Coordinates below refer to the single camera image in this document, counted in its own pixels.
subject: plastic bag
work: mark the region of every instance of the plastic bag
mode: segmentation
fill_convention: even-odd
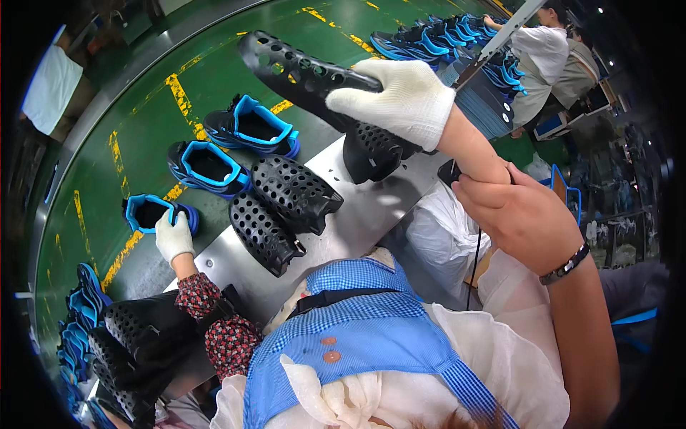
[[[538,152],[534,152],[534,160],[524,167],[524,172],[539,182],[551,178],[553,175],[552,167],[539,156]]]
[[[479,226],[464,211],[452,189],[438,182],[413,208],[405,236],[436,282],[466,306],[464,278],[471,274]],[[479,260],[490,248],[482,233]]]

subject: metal edge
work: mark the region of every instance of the metal edge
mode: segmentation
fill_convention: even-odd
[[[269,0],[238,0],[216,5],[212,8],[201,10],[191,15],[179,25],[163,32],[154,44],[146,51],[138,55],[131,63],[127,64],[119,76],[103,88],[91,101],[81,118],[69,133],[64,142],[60,156],[56,162],[56,173],[52,182],[48,184],[49,191],[47,198],[38,204],[36,217],[34,218],[31,245],[29,248],[28,264],[28,288],[34,295],[33,306],[29,307],[29,319],[33,326],[36,326],[36,307],[35,295],[36,284],[38,283],[38,258],[40,256],[43,236],[47,218],[52,210],[54,196],[62,185],[71,164],[83,143],[86,141],[94,127],[105,115],[109,108],[119,99],[138,78],[140,78],[150,67],[164,58],[169,52],[194,37],[196,34],[207,30],[209,27],[227,19],[239,12],[267,3]],[[37,186],[35,192],[44,195],[44,189]]]

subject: hand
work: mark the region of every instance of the hand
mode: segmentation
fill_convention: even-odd
[[[431,151],[438,145],[455,101],[423,61],[362,60],[355,71],[381,81],[383,91],[341,88],[327,96],[327,106],[368,122]]]
[[[515,185],[472,180],[464,174],[453,182],[458,200],[491,239],[537,275],[562,266],[584,244],[576,219],[548,187],[508,170]]]
[[[484,14],[484,25],[486,27],[491,27],[494,24],[495,21],[489,15]]]
[[[186,213],[183,211],[179,211],[176,215],[176,224],[172,226],[169,223],[169,210],[167,210],[155,224],[155,234],[155,244],[162,253],[162,257],[169,262],[169,266],[172,268],[174,268],[172,261],[180,254],[191,253],[193,256],[196,255],[193,250],[193,240],[191,239],[191,230],[188,227]]]

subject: glove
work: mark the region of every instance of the glove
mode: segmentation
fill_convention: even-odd
[[[362,60],[355,71],[379,79],[383,91],[336,89],[327,96],[327,107],[385,128],[428,152],[436,149],[455,91],[442,84],[427,63]]]
[[[155,245],[162,253],[162,257],[169,262],[169,266],[172,266],[174,258],[181,253],[192,253],[193,257],[196,256],[196,252],[193,250],[191,230],[188,227],[186,213],[183,211],[179,211],[176,215],[174,226],[169,223],[169,210],[165,211],[162,218],[155,224],[155,235]]]

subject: black insole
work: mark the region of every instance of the black insole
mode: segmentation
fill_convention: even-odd
[[[186,158],[186,162],[191,165],[194,172],[217,182],[223,182],[224,178],[232,172],[230,166],[208,149],[192,151]]]
[[[156,202],[145,201],[136,208],[136,220],[141,228],[154,228],[165,211],[167,211],[167,207]]]
[[[273,137],[278,137],[281,132],[264,120],[262,116],[254,111],[238,116],[238,132],[241,134],[269,141]]]

